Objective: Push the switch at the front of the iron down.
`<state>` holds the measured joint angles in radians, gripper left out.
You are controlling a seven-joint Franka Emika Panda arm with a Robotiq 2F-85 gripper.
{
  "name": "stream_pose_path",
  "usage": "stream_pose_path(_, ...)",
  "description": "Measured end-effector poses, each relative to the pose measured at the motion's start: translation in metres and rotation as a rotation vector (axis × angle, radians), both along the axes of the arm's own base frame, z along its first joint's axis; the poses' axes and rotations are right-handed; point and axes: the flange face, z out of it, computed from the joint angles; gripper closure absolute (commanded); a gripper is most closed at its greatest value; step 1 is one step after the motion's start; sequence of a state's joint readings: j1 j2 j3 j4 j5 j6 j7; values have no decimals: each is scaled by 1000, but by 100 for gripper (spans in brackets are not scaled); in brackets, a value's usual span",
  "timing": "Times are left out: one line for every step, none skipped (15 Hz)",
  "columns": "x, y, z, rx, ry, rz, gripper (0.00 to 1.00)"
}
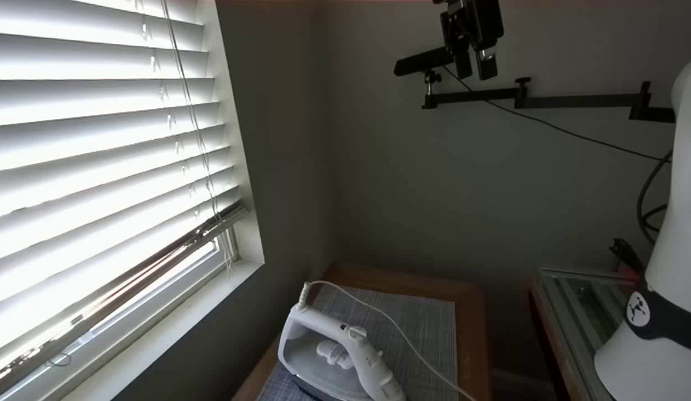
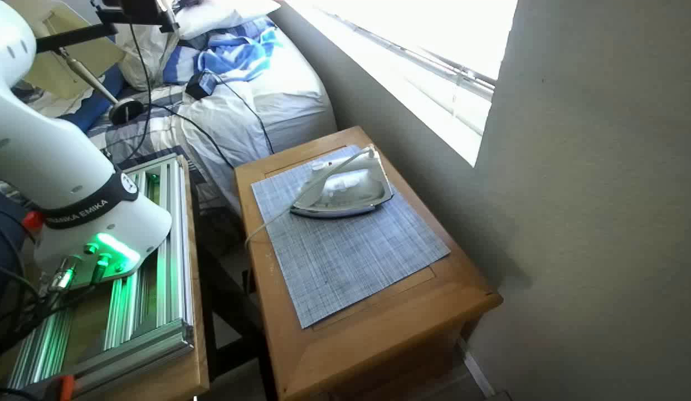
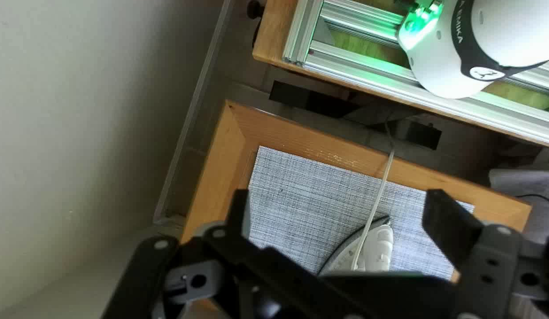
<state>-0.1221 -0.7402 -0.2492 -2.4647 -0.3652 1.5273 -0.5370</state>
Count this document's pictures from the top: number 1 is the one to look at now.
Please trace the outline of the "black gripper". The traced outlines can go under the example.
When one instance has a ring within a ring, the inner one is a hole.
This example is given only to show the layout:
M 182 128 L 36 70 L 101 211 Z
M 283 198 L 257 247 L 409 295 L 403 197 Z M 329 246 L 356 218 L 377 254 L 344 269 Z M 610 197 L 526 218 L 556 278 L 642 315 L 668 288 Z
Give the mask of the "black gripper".
M 498 57 L 492 49 L 504 37 L 504 21 L 499 11 L 499 0 L 432 0 L 443 5 L 441 30 L 443 41 L 452 45 L 452 61 L 457 67 L 457 79 L 473 77 L 468 43 L 479 49 L 477 67 L 479 79 L 488 80 L 498 77 Z

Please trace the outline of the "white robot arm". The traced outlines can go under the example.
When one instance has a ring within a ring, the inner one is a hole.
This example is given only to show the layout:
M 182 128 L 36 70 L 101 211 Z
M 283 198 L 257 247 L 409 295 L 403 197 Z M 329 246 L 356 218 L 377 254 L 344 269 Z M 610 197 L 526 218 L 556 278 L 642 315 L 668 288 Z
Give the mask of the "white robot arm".
M 691 61 L 673 83 L 671 103 L 666 217 L 625 321 L 593 356 L 615 401 L 691 401 Z

